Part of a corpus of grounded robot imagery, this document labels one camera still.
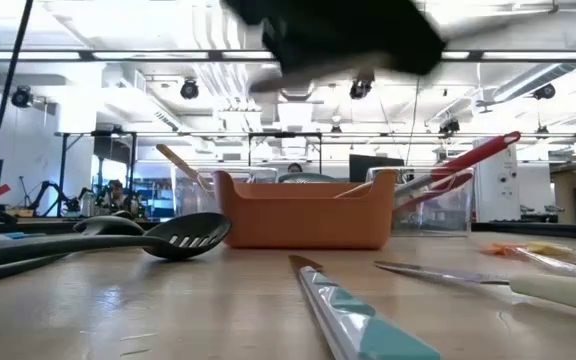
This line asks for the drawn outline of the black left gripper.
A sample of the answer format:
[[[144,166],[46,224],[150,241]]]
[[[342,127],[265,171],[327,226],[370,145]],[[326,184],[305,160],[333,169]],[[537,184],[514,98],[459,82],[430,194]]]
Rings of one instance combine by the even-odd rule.
[[[386,67],[428,74],[445,40],[412,0],[222,0],[248,26],[284,71],[368,53]]]

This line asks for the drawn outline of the red ladle steel shaft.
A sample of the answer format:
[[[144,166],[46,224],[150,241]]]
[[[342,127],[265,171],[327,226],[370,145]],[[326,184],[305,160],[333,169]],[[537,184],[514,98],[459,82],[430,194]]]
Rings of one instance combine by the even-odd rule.
[[[395,187],[395,198],[403,199],[405,196],[419,193],[427,187],[427,194],[450,191],[457,183],[459,175],[465,175],[465,170],[479,162],[492,157],[521,138],[519,131],[496,136],[482,145],[463,153],[461,156],[433,167],[428,174],[416,176],[412,181]]]

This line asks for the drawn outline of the grey spatula wooden handle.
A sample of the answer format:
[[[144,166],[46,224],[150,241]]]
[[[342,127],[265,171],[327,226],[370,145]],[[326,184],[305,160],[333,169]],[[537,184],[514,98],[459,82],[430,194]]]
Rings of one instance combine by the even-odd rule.
[[[183,159],[181,159],[175,152],[173,152],[165,144],[157,144],[156,149],[173,163],[179,170],[181,170],[187,177],[199,185],[199,187],[208,195],[213,196],[213,187],[205,181],[201,175],[193,168],[191,168]]]

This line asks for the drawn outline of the black slotted spoon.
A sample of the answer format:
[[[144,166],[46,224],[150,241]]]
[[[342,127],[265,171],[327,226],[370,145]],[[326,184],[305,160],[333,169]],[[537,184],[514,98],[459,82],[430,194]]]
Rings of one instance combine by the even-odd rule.
[[[179,261],[210,251],[230,230],[231,221],[222,214],[194,213],[161,222],[141,236],[117,239],[103,249],[136,247],[158,258]]]

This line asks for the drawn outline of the teal patterned knife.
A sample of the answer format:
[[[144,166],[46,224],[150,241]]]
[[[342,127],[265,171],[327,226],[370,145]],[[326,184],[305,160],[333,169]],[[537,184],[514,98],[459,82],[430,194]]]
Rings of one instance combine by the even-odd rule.
[[[441,360],[439,351],[330,279],[320,264],[288,259],[334,360]]]

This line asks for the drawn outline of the yellow silicone brush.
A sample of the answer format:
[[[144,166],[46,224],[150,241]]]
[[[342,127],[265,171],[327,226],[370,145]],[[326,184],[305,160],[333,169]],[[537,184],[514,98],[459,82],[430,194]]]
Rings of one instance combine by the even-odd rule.
[[[545,255],[576,259],[576,249],[550,242],[528,242],[526,249],[530,252]]]

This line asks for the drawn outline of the black solid nylon spoon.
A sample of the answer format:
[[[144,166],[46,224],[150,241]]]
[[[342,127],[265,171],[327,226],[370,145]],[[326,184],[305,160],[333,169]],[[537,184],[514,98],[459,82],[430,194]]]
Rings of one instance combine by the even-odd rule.
[[[0,234],[0,279],[49,264],[73,252],[108,248],[144,230],[134,221],[98,216],[80,221],[69,234],[10,237]]]

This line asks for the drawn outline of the yellow-handled knife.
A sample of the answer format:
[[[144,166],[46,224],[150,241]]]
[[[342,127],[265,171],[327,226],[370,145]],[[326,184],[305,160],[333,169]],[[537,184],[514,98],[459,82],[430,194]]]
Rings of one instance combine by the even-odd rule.
[[[437,281],[469,282],[480,285],[508,286],[514,293],[540,298],[576,308],[576,278],[548,274],[518,274],[503,276],[447,270],[406,263],[374,261],[380,269],[407,276]]]

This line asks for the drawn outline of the black background monitor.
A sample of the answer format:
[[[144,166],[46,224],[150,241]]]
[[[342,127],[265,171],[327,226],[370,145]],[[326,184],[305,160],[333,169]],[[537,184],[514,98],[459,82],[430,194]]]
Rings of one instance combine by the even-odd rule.
[[[364,182],[371,168],[399,167],[404,165],[404,160],[399,158],[350,154],[348,161],[348,179],[350,182]]]

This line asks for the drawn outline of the steel box grater teal trim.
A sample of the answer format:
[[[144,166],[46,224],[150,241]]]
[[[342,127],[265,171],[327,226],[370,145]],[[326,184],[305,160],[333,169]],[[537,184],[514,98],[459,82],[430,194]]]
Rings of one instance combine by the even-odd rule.
[[[337,182],[337,179],[319,173],[293,172],[281,175],[277,181],[279,183],[333,183]]]

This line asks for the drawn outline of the orange plastic bin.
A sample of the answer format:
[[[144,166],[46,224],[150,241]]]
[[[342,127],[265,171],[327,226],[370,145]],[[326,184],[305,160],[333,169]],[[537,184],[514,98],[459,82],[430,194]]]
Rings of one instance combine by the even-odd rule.
[[[213,173],[232,248],[378,250],[390,237],[397,172],[370,183],[236,183]]]

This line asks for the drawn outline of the clear plastic bin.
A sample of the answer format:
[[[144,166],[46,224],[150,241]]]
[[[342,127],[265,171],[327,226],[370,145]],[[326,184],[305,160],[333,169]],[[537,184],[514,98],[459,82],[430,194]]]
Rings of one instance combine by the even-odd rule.
[[[381,171],[394,170],[396,172],[396,187],[412,181],[416,176],[428,174],[432,168],[431,166],[371,168],[366,180],[372,181]],[[475,171],[471,167],[465,172],[472,173],[473,177],[459,188],[427,200],[411,211],[403,213],[392,211],[391,234],[398,237],[467,236],[471,228],[470,217]],[[419,193],[405,196],[403,199],[396,199],[394,195],[393,209],[396,205],[420,195],[425,190],[427,187]]]
[[[214,179],[212,175],[217,170],[227,172],[236,183],[274,183],[278,178],[278,170],[275,168],[208,166],[197,169],[201,179],[208,185],[208,189],[204,190],[181,169],[174,168],[171,170],[171,180],[174,185],[173,204],[177,216],[221,212],[213,190]]]

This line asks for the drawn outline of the white column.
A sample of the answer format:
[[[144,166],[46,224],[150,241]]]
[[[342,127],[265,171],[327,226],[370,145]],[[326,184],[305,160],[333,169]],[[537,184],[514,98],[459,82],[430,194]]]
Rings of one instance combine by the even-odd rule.
[[[498,134],[513,132],[499,112],[479,114],[473,118],[478,133],[473,141],[482,145]],[[476,222],[518,220],[520,218],[519,181],[517,175],[516,145],[511,144],[475,167],[474,209]]]

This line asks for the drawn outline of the black bar with light strips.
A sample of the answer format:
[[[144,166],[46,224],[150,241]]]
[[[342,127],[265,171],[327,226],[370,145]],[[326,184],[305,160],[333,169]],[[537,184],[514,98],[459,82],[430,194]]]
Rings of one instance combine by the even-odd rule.
[[[261,50],[22,50],[22,62],[271,62],[273,55]],[[443,62],[576,63],[575,51],[445,51]]]

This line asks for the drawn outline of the black background gantry frame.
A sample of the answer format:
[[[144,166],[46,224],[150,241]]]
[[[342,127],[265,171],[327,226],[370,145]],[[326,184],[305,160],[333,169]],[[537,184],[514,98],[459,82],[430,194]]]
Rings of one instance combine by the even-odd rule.
[[[272,139],[292,139],[297,137],[305,137],[305,138],[316,138],[316,146],[315,149],[319,151],[319,158],[317,160],[318,171],[322,173],[323,169],[323,155],[322,155],[322,147],[326,144],[332,145],[355,145],[358,144],[357,141],[341,141],[341,142],[329,142],[326,139],[337,139],[337,138],[366,138],[367,143],[374,143],[376,145],[396,145],[399,144],[395,141],[398,138],[401,139],[408,139],[406,141],[401,142],[404,145],[412,145],[414,143],[413,140],[415,138],[427,138],[427,139],[435,139],[432,140],[434,142],[444,141],[444,140],[451,140],[451,139],[465,139],[465,138],[483,138],[483,137],[494,137],[494,136],[502,136],[500,134],[495,133],[464,133],[464,134],[457,134],[457,135],[438,135],[438,134],[426,134],[426,133],[412,133],[412,135],[405,135],[403,133],[394,133],[394,132],[358,132],[358,133],[325,133],[325,132],[290,132],[290,131],[272,131],[272,132],[202,132],[202,131],[177,131],[177,132],[135,132],[135,131],[119,131],[119,130],[94,130],[91,132],[55,132],[55,136],[60,137],[61,140],[61,152],[60,152],[60,170],[59,170],[59,186],[63,186],[65,181],[65,174],[66,174],[66,162],[67,162],[67,152],[72,147],[72,145],[76,144],[81,138],[84,137],[101,137],[101,138],[122,138],[122,137],[129,137],[131,139],[131,143],[129,144],[129,162],[128,162],[128,170],[129,170],[129,186],[132,186],[132,179],[134,178],[134,166],[137,159],[137,146],[138,141],[141,138],[171,138],[171,139],[178,139],[181,141],[185,141],[190,143],[190,138],[198,138],[198,139],[208,139],[212,140],[224,140],[229,138],[236,138],[239,139],[238,141],[243,142],[245,139],[248,143],[248,155],[247,155],[247,166],[251,166],[252,164],[252,141],[255,138],[272,138]],[[546,145],[546,140],[548,139],[559,139],[559,138],[569,138],[576,139],[576,132],[575,133],[521,133],[520,138],[518,141],[524,141],[525,139],[536,139],[539,140],[534,143],[525,143],[526,146],[537,146],[537,145]],[[556,158],[550,160],[519,160],[522,163],[536,163],[536,162],[545,162],[549,164],[562,164],[562,166],[573,166],[576,164],[576,157],[569,157],[569,158]]]

